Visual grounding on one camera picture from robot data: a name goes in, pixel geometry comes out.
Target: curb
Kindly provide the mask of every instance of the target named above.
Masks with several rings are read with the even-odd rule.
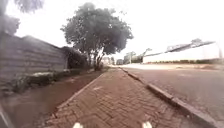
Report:
[[[173,95],[161,90],[160,88],[156,87],[155,85],[147,84],[146,81],[144,81],[143,79],[134,75],[133,73],[129,73],[127,70],[125,70],[121,67],[119,67],[119,68],[121,70],[123,70],[125,73],[127,73],[133,79],[146,85],[150,91],[152,91],[154,94],[159,96],[161,99],[167,101],[169,104],[171,104],[175,107],[180,108],[182,111],[184,111],[186,114],[190,115],[193,119],[198,121],[204,127],[206,127],[206,128],[224,128],[224,124],[217,122],[211,116],[197,110],[193,106],[191,106],[191,105],[183,102],[182,100],[178,99],[177,97],[174,97]]]
[[[78,96],[80,93],[82,93],[83,91],[85,91],[91,84],[93,84],[96,80],[98,80],[104,73],[106,72],[103,72],[100,76],[98,76],[97,78],[95,78],[94,80],[92,80],[90,83],[88,83],[85,87],[83,87],[82,89],[80,89],[78,92],[75,92],[69,99],[67,99],[66,101],[64,101],[62,104],[60,104],[57,109],[59,108],[62,108],[62,107],[65,107],[67,106],[67,104],[69,102],[71,102],[76,96]]]
[[[176,65],[177,69],[202,69],[202,70],[220,70],[224,71],[224,66],[217,65]]]
[[[6,125],[7,128],[15,128],[8,114],[3,110],[1,103],[0,103],[0,120],[3,121],[3,123]]]

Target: bush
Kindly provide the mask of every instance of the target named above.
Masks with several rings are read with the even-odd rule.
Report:
[[[80,69],[64,70],[61,72],[44,72],[26,75],[9,83],[1,85],[1,90],[4,92],[23,92],[29,88],[36,88],[49,85],[51,82],[58,81],[61,78],[80,74]]]

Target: tree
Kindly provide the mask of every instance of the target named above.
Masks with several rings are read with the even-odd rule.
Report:
[[[128,52],[126,53],[126,55],[124,56],[124,64],[129,64],[132,62],[132,58],[136,55],[135,52]]]
[[[113,9],[95,8],[92,3],[86,3],[61,28],[68,44],[89,58],[93,56],[96,70],[104,55],[120,52],[127,40],[133,38],[131,28],[114,13]]]
[[[199,38],[194,39],[194,40],[191,41],[192,44],[194,44],[194,43],[201,43],[201,42],[202,42],[202,40],[199,39]]]
[[[142,57],[145,56],[145,54],[146,54],[148,51],[152,51],[152,49],[151,49],[151,48],[147,48],[147,49],[145,50],[145,52],[142,53]]]
[[[111,57],[110,60],[111,60],[111,64],[112,64],[112,65],[115,65],[114,57]]]
[[[80,52],[74,50],[71,47],[62,47],[62,51],[65,53],[67,57],[67,66],[68,69],[72,68],[85,68],[86,67],[86,56],[81,54]]]
[[[0,34],[2,32],[8,34],[16,33],[19,27],[19,19],[9,17],[5,14],[9,0],[0,0]],[[43,6],[43,0],[14,0],[21,12],[33,12]]]

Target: tree trunk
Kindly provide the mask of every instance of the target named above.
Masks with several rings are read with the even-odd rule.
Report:
[[[101,65],[100,62],[101,62],[103,56],[104,56],[104,54],[102,56],[98,56],[97,57],[97,59],[96,59],[96,65],[94,66],[95,67],[95,71],[99,71],[99,70],[102,69],[102,66],[103,65]]]
[[[96,60],[96,57],[97,57],[97,54],[94,54],[94,56],[93,56],[93,66],[94,66],[95,70],[97,70],[97,60]]]
[[[89,65],[89,67],[92,66],[91,62],[92,62],[91,55],[90,55],[90,53],[88,53],[88,65]]]

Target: white wall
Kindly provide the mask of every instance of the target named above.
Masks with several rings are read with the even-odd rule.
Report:
[[[179,61],[179,60],[205,60],[220,58],[219,47],[216,43],[204,45],[201,47],[190,48],[180,52],[169,52],[155,56],[146,56],[143,63],[159,61]]]

